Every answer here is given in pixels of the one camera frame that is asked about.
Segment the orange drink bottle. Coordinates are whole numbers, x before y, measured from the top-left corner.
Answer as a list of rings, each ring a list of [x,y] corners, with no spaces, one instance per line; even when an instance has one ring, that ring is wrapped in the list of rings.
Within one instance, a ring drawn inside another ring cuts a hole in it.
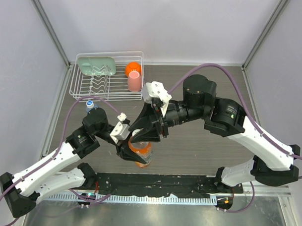
[[[131,138],[128,141],[129,148],[138,154],[142,159],[145,160],[146,164],[141,164],[138,162],[135,162],[135,164],[140,168],[146,168],[151,163],[151,158],[153,155],[152,151],[152,145],[150,142],[137,142],[137,143],[131,143]]]

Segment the blue label water bottle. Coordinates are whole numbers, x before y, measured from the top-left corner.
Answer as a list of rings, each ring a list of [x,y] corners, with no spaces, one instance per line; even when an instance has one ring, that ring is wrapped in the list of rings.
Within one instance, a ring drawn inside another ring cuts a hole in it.
[[[92,109],[98,108],[99,106],[93,101],[86,102],[86,112],[89,113]]]

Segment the white blue bottle cap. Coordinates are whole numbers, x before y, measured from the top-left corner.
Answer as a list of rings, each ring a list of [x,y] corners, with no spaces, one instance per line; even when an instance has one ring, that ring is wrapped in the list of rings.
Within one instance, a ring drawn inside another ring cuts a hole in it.
[[[92,101],[87,101],[87,102],[86,102],[86,107],[87,107],[88,109],[92,109],[92,108],[94,108],[94,103],[93,103]]]

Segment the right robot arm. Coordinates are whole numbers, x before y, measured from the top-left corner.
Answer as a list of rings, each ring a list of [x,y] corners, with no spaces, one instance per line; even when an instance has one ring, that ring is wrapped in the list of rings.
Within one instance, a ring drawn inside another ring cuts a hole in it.
[[[267,132],[247,117],[240,104],[216,96],[216,86],[200,74],[191,75],[183,81],[183,100],[173,101],[165,97],[159,82],[147,83],[143,87],[143,109],[129,127],[132,143],[159,142],[168,136],[170,127],[201,119],[205,130],[243,145],[254,155],[244,164],[219,168],[214,179],[217,191],[253,180],[272,187],[297,181],[299,169],[294,165],[294,155],[299,147],[279,141],[271,145]]]

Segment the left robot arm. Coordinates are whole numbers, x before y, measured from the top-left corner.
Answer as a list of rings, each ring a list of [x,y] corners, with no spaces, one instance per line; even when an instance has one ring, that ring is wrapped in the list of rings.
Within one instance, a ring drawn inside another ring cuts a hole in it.
[[[64,175],[57,173],[99,148],[99,138],[114,145],[122,159],[143,162],[128,145],[140,129],[131,126],[123,113],[118,120],[116,125],[111,125],[102,108],[92,108],[83,118],[82,125],[68,137],[63,137],[50,154],[23,171],[2,174],[0,199],[6,201],[12,216],[17,219],[29,213],[54,192],[77,187],[91,189],[97,175],[87,163],[81,163]]]

